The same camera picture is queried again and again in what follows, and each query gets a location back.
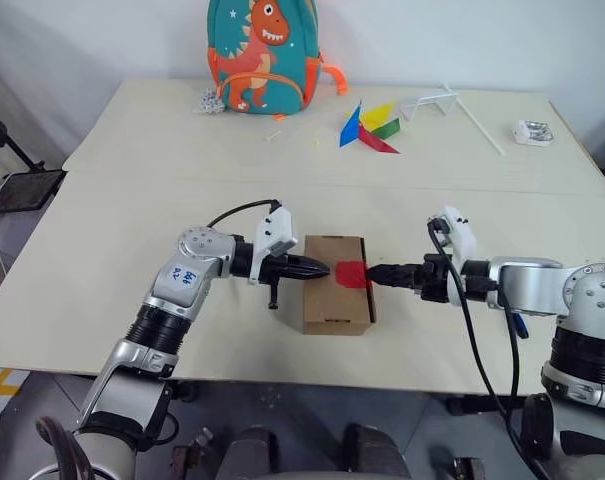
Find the gray floor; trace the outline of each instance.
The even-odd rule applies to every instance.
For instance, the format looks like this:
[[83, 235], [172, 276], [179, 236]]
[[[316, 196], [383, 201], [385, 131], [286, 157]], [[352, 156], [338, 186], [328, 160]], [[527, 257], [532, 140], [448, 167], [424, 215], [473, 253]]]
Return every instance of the gray floor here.
[[[70, 428], [89, 385], [69, 375], [31, 374], [0, 420], [0, 480], [29, 477], [49, 451], [35, 432], [35, 418], [55, 416]], [[205, 382], [195, 403], [173, 402], [170, 410], [181, 424], [173, 445], [188, 443], [203, 425], [222, 443], [252, 425], [269, 428], [277, 436], [282, 471], [335, 470], [344, 427], [357, 422], [391, 435], [416, 480], [451, 478], [434, 466], [452, 455], [482, 458], [489, 480], [533, 479], [497, 416], [453, 417], [438, 398], [422, 393]], [[140, 454], [136, 478], [168, 479], [171, 449]], [[210, 476], [201, 468], [188, 478]]]

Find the teal backpack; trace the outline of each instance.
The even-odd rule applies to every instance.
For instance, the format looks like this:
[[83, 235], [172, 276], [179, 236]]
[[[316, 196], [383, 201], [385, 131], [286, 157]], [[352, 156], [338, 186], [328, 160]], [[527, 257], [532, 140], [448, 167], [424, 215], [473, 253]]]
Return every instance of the teal backpack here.
[[314, 0], [210, 0], [208, 60], [217, 94], [233, 110], [290, 115], [313, 98], [323, 65]]

